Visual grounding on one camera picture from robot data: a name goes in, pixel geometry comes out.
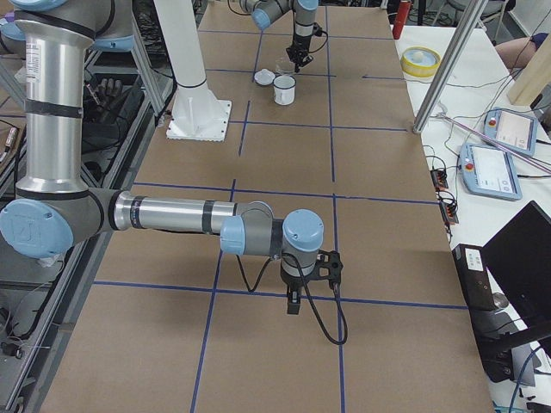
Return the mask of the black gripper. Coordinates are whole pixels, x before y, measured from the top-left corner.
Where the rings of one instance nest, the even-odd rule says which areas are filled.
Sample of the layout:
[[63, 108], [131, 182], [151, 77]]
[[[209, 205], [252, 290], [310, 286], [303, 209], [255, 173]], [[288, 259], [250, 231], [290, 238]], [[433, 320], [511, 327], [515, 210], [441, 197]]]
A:
[[283, 281], [287, 286], [287, 314], [298, 315], [300, 313], [301, 290], [304, 282], [300, 277], [288, 274], [283, 275]]
[[313, 57], [309, 52], [309, 45], [302, 41], [293, 41], [286, 48], [286, 52], [290, 62], [294, 66], [294, 72], [300, 72], [300, 69], [309, 65], [313, 61]]

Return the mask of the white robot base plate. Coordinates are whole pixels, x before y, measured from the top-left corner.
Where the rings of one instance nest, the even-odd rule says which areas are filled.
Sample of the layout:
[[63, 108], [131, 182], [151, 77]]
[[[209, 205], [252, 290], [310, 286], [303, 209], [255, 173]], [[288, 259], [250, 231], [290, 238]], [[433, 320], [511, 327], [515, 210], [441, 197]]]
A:
[[168, 139], [221, 142], [225, 140], [232, 102], [214, 99], [198, 104], [176, 98], [166, 131]]

